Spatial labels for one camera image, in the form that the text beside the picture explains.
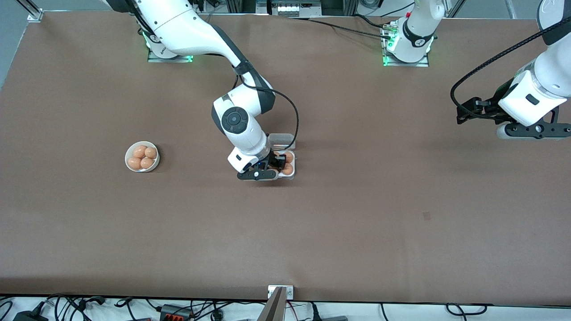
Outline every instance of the bowl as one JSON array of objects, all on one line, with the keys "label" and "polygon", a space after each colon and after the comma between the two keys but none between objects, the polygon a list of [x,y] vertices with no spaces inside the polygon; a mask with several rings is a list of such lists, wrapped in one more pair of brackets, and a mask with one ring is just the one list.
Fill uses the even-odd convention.
[{"label": "bowl", "polygon": [[[156,149],[156,158],[153,159],[154,163],[152,164],[151,167],[147,168],[147,169],[140,169],[140,170],[134,170],[131,167],[129,167],[127,160],[131,157],[133,157],[133,151],[135,150],[135,148],[139,145],[144,145],[147,147],[153,147],[154,149]],[[132,170],[133,172],[150,172],[153,169],[155,169],[155,167],[159,164],[159,159],[160,159],[160,155],[159,155],[159,149],[156,148],[156,146],[151,143],[151,142],[136,142],[133,145],[131,145],[131,147],[129,147],[129,149],[127,150],[127,152],[125,153],[125,166],[127,166],[127,168],[129,168],[130,170]]]}]

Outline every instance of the brown tabletop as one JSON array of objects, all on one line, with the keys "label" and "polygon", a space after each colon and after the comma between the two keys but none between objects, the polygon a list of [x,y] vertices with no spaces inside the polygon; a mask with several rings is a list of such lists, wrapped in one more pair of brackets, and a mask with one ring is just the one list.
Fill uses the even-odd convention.
[{"label": "brown tabletop", "polygon": [[[224,58],[147,63],[132,17],[47,13],[0,93],[0,292],[263,299],[293,284],[298,300],[569,304],[571,139],[502,141],[490,121],[458,126],[449,99],[535,22],[444,20],[430,68],[383,67],[378,39],[308,21],[211,22],[298,105],[295,179],[237,180],[210,117],[234,82]],[[259,122],[295,126],[281,98]],[[125,167],[137,141],[159,146],[152,173]]]}]

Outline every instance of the brown egg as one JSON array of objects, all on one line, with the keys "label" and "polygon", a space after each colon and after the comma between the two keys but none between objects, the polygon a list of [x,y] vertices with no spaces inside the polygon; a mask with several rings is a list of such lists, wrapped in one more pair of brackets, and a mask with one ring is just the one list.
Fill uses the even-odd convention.
[{"label": "brown egg", "polygon": [[141,167],[143,167],[144,169],[147,169],[147,168],[151,167],[154,163],[155,163],[155,161],[150,159],[150,158],[143,158],[141,160]]},{"label": "brown egg", "polygon": [[152,147],[147,147],[147,149],[144,150],[144,155],[146,157],[151,158],[151,159],[155,159],[156,158],[156,149],[154,149]]},{"label": "brown egg", "polygon": [[285,162],[286,163],[291,163],[293,162],[293,154],[290,153],[289,151],[285,152]]},{"label": "brown egg", "polygon": [[284,175],[291,175],[293,173],[293,166],[290,163],[285,164],[284,168],[282,169],[282,173]]},{"label": "brown egg", "polygon": [[137,158],[137,157],[131,157],[127,160],[127,164],[129,165],[129,167],[131,167],[133,170],[140,170],[141,169],[141,159]]},{"label": "brown egg", "polygon": [[135,150],[133,151],[133,156],[138,158],[143,158],[145,149],[147,149],[147,146],[145,145],[139,145],[135,147]]}]

